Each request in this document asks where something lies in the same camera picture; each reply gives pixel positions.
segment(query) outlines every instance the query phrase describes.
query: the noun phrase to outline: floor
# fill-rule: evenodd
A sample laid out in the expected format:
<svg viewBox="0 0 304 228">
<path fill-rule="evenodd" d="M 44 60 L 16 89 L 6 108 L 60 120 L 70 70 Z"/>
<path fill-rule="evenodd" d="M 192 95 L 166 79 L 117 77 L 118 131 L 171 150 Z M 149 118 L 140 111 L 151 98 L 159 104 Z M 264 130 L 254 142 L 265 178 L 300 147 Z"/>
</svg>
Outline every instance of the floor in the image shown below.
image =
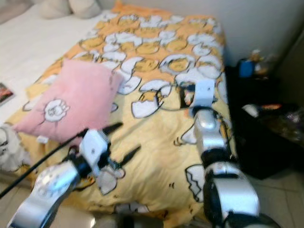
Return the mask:
<svg viewBox="0 0 304 228">
<path fill-rule="evenodd" d="M 304 224 L 304 175 L 284 171 L 266 180 L 248 177 L 256 189 L 261 212 L 283 228 L 302 228 Z M 0 191 L 7 184 L 0 183 Z M 14 188 L 0 200 L 0 227 L 5 227 L 20 203 L 29 195 L 29 189 Z"/>
</svg>

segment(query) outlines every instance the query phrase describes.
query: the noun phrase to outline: bed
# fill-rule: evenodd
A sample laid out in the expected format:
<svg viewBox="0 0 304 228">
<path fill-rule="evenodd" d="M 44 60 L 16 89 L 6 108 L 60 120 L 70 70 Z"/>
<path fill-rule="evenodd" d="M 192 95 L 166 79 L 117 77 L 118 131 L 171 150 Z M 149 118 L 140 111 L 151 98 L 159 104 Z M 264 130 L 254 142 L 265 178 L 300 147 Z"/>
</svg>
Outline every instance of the bed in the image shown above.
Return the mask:
<svg viewBox="0 0 304 228">
<path fill-rule="evenodd" d="M 183 17 L 118 2 L 91 20 L 44 21 L 33 7 L 1 25 L 0 35 L 5 37 L 0 48 L 7 53 L 0 59 L 5 66 L 1 77 L 17 92 L 15 101 L 0 108 L 0 121 L 5 121 L 0 130 L 11 138 L 6 151 L 19 145 L 13 155 L 0 157 L 2 169 L 20 174 L 58 146 L 55 141 L 40 144 L 35 136 L 16 133 L 11 126 L 35 108 L 37 97 L 58 77 L 63 59 L 97 62 L 124 79 L 110 120 L 122 121 L 124 126 L 111 137 L 111 157 L 120 161 L 135 145 L 140 143 L 142 148 L 120 171 L 121 176 L 104 170 L 103 183 L 93 177 L 82 180 L 65 204 L 110 213 L 143 213 L 163 219 L 165 227 L 203 214 L 204 169 L 188 113 L 194 93 L 185 88 L 204 78 L 214 79 L 212 107 L 223 116 L 221 124 L 231 127 L 222 59 L 224 34 L 213 17 Z M 52 156 L 31 178 L 60 162 L 67 151 L 64 148 Z"/>
</svg>

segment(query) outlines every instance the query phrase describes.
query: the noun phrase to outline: pink pillow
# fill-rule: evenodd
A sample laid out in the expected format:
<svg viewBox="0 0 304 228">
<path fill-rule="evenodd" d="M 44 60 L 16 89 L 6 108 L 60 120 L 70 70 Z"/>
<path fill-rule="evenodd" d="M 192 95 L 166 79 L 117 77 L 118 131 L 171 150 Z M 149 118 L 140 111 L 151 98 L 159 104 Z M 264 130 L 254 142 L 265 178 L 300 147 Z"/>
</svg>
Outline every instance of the pink pillow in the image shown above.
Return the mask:
<svg viewBox="0 0 304 228">
<path fill-rule="evenodd" d="M 64 142 L 86 127 L 103 128 L 121 81 L 101 64 L 65 60 L 60 77 L 14 129 Z"/>
</svg>

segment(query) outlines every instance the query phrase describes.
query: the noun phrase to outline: book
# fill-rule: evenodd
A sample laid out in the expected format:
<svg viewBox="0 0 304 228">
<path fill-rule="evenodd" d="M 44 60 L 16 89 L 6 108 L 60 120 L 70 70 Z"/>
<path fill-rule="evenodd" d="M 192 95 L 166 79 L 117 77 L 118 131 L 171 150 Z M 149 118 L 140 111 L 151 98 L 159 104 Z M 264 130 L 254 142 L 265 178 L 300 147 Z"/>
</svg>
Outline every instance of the book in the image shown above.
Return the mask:
<svg viewBox="0 0 304 228">
<path fill-rule="evenodd" d="M 10 91 L 3 83 L 0 82 L 0 106 L 12 99 L 14 93 Z"/>
</svg>

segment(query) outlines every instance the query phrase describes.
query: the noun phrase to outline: yellow bed sheet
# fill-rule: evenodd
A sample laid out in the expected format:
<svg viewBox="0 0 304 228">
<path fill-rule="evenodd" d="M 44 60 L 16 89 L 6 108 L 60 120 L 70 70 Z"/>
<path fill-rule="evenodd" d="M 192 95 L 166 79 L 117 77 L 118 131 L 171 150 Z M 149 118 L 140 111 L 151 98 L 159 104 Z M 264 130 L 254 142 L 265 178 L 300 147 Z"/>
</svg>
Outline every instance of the yellow bed sheet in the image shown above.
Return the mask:
<svg viewBox="0 0 304 228">
<path fill-rule="evenodd" d="M 221 27 L 212 17 L 182 17 L 118 2 L 27 89 L 29 102 L 5 127 L 9 131 L 10 124 L 32 109 L 58 77 L 63 58 L 93 61 L 118 70 L 124 82 L 113 103 L 111 122 L 122 121 L 124 125 L 111 136 L 111 157 L 121 161 L 134 146 L 141 144 L 142 148 L 119 175 L 107 167 L 102 173 L 105 180 L 83 180 L 65 204 L 86 210 L 147 213 L 163 219 L 165 227 L 180 225 L 203 212 L 204 183 L 193 119 L 188 115 L 193 93 L 184 86 L 214 78 L 213 108 L 229 123 L 223 47 Z M 23 153 L 29 152 L 32 163 L 58 146 L 54 141 L 40 144 L 36 137 L 23 133 L 14 137 L 20 137 Z M 33 179 L 45 167 L 60 162 L 67 152 L 64 148 L 52 156 L 36 170 Z M 17 173 L 26 169 L 22 164 L 29 164 L 28 160 L 26 156 L 19 158 L 21 169 Z"/>
</svg>

